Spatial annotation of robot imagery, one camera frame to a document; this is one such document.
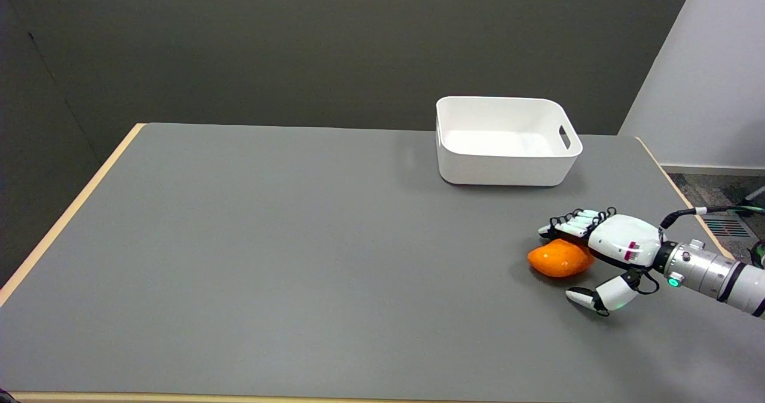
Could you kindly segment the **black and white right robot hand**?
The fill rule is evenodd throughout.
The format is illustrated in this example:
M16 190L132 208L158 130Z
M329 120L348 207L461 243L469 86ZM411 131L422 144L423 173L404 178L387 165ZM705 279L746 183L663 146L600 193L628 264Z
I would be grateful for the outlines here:
M638 295L642 277L652 270L654 259L664 242L659 228L633 216L607 210L576 209L550 218L537 231L547 240L565 240L594 259L620 268L622 273L595 289L569 288L565 296L572 303L601 316L609 316Z

